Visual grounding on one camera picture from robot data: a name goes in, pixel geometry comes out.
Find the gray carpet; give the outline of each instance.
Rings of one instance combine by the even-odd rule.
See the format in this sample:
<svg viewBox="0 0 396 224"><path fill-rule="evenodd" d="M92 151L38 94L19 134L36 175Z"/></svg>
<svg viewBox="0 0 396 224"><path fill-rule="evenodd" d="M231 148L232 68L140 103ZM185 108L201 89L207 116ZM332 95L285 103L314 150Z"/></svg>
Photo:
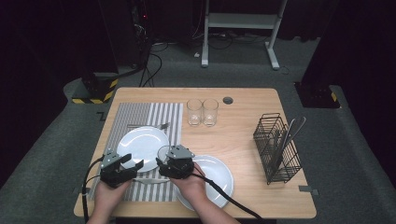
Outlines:
<svg viewBox="0 0 396 224"><path fill-rule="evenodd" d="M210 43L217 48L226 44L214 40ZM303 77L317 43L302 43L298 38L277 40L275 51L282 66L278 71L271 68L262 42L210 49L207 68L200 66L201 58L194 57L201 48L155 46L152 52L161 57L163 64L153 85L274 88L289 121L307 117L295 144L308 184L319 192L313 196L318 214L313 219L282 219L277 223L396 223L395 189L365 142L342 89L331 86L342 108L304 108L300 103L293 82ZM159 65L158 58L149 57L151 74ZM121 77L117 88L137 87L140 78L141 72ZM78 82L74 80L64 87L69 99ZM104 125L98 112L106 114L110 104L69 102L1 188L0 223L84 222L75 217L73 209Z"/></svg>

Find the wooden tabletop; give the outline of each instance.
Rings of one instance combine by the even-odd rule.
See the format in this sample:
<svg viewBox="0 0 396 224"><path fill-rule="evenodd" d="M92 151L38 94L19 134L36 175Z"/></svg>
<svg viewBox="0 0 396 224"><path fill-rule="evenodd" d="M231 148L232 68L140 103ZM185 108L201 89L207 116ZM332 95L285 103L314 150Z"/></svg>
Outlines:
<svg viewBox="0 0 396 224"><path fill-rule="evenodd" d="M224 104L224 97L233 103ZM191 127L187 122L186 103L189 99L213 98L219 102L218 122L213 127L201 124ZM183 103L181 145L196 155L210 155L223 161L233 174L232 197L264 218L312 218L317 211L309 192L299 191L306 186L304 168L288 183L273 182L267 185L253 133L262 114L280 113L286 121L282 104L274 89L236 88L119 88L109 109L106 123L92 161L104 152L106 140L120 103ZM89 177L96 174L94 166ZM93 202L88 201L89 213ZM233 217L252 217L232 203L223 209ZM75 214L83 217L81 195ZM114 217L197 217L181 202L122 202Z"/></svg>

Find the striped placemat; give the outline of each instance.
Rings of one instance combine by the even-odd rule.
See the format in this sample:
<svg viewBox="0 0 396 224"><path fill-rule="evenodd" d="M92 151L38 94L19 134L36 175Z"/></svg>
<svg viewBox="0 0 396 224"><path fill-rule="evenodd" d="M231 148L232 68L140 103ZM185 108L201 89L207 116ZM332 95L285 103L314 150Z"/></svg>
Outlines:
<svg viewBox="0 0 396 224"><path fill-rule="evenodd" d="M127 124L158 125L170 122L163 130L169 137L171 146L180 144L183 104L181 103L121 103L114 119L110 135L106 142L105 152L117 150L120 140L132 129ZM140 173L137 177L166 178L159 174L158 167ZM94 189L100 178L96 178L89 192L89 200L93 200ZM135 202L174 202L177 196L173 191L173 184L169 181L162 184L144 185L133 182L123 197L124 201Z"/></svg>

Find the black wire basket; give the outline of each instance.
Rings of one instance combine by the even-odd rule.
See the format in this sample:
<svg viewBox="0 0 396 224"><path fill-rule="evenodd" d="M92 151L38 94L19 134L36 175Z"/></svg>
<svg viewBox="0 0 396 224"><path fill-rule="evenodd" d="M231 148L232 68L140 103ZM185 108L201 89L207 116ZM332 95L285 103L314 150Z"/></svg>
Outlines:
<svg viewBox="0 0 396 224"><path fill-rule="evenodd" d="M294 144L290 143L282 150L282 135L287 131L288 125L283 123L280 114L263 114L253 134L268 185L271 182L286 183L301 169Z"/></svg>

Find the round plate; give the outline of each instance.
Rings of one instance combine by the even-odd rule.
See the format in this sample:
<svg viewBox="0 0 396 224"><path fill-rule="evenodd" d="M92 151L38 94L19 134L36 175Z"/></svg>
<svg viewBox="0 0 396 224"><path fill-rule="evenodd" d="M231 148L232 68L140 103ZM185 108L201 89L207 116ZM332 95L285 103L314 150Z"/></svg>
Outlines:
<svg viewBox="0 0 396 224"><path fill-rule="evenodd" d="M168 136L157 128L144 126L125 134L117 147L117 153L121 157L131 153L132 158L121 164L125 169L134 167L137 162L144 160L144 166L137 171L143 173L158 166L155 158L163 146L169 146Z"/></svg>
<svg viewBox="0 0 396 224"><path fill-rule="evenodd" d="M199 164L206 178L213 180L228 196L233 195L233 175L228 167L219 159L211 156L196 156L192 159ZM215 189L206 183L206 195L218 207L223 207L228 201ZM175 186L177 198L190 210L194 210L189 202L183 198L178 187Z"/></svg>

